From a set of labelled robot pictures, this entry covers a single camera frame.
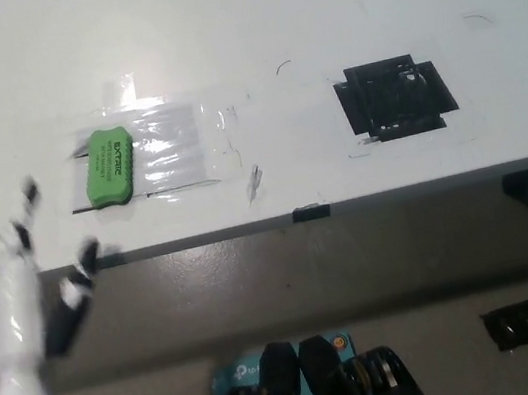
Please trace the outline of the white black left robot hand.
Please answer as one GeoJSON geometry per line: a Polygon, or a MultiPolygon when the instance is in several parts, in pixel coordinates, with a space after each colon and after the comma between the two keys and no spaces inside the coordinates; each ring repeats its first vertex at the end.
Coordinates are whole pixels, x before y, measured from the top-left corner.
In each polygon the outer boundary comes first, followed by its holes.
{"type": "Polygon", "coordinates": [[[60,281],[58,301],[46,308],[30,232],[39,198],[37,183],[26,178],[20,204],[0,231],[0,395],[53,395],[48,361],[71,349],[95,288],[100,244],[92,238],[60,281]]]}

